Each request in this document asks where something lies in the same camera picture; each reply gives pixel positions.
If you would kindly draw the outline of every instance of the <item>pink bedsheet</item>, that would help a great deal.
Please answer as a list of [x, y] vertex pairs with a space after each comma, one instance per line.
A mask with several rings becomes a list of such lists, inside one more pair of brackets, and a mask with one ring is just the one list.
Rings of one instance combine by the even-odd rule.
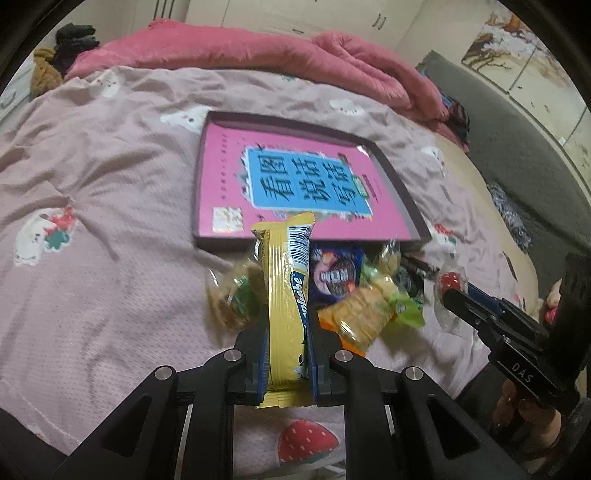
[[461, 144], [446, 131], [442, 121], [447, 110], [428, 78], [396, 53], [348, 34], [328, 32], [308, 41], [161, 19], [134, 35], [81, 53], [66, 80], [123, 65], [260, 69], [293, 75], [368, 96]]

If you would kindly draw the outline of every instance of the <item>bed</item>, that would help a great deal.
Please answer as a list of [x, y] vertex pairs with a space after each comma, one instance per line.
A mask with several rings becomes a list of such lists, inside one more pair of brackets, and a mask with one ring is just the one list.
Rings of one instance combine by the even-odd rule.
[[[212, 334], [204, 282], [240, 252], [218, 258], [194, 248], [190, 233], [194, 159], [209, 109], [278, 115], [376, 142], [423, 216], [454, 232], [470, 281], [535, 304], [535, 269], [478, 171], [437, 127], [414, 121], [428, 123], [417, 105], [434, 97], [416, 97], [427, 90], [404, 109], [253, 65], [201, 69], [155, 56], [112, 64], [110, 48], [79, 64], [80, 72], [91, 62], [102, 68], [72, 74], [0, 137], [0, 408], [56, 449], [73, 451], [155, 367], [192, 368], [226, 348]], [[136, 63], [142, 55], [125, 54]], [[423, 258], [440, 265], [440, 245], [427, 244]], [[393, 370], [420, 366], [456, 397], [488, 350], [471, 329], [443, 333], [430, 285], [426, 296], [426, 326], [386, 327], [368, 358]], [[295, 429], [320, 429], [332, 443], [280, 454]], [[344, 435], [341, 408], [237, 407], [235, 474], [338, 462]]]

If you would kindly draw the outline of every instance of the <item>metal screw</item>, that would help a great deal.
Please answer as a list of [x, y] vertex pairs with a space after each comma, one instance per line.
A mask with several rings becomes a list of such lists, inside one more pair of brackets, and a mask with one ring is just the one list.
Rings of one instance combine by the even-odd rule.
[[339, 350], [335, 353], [335, 358], [339, 362], [350, 362], [353, 359], [353, 354], [348, 350]]
[[423, 377], [423, 370], [419, 367], [408, 367], [404, 371], [404, 375], [410, 380], [421, 380]]
[[240, 353], [240, 350], [233, 348], [232, 350], [224, 352], [223, 357], [229, 362], [238, 362], [242, 358], [242, 354]]
[[154, 376], [158, 378], [158, 380], [167, 380], [173, 375], [173, 369], [170, 367], [160, 367], [154, 373]]

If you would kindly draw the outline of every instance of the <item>yellow snack package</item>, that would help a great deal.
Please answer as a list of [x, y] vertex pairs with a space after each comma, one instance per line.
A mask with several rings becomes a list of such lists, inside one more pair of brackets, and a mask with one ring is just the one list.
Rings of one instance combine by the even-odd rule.
[[269, 379], [261, 407], [309, 404], [304, 378], [304, 335], [307, 321], [312, 212], [285, 222], [259, 222], [252, 233], [269, 292]]

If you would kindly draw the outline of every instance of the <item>brown plush toy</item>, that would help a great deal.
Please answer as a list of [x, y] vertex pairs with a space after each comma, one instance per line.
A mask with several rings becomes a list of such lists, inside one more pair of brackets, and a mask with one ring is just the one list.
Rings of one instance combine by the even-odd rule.
[[49, 64], [55, 55], [53, 48], [39, 47], [33, 52], [35, 69], [31, 78], [31, 98], [38, 97], [61, 85], [61, 74]]

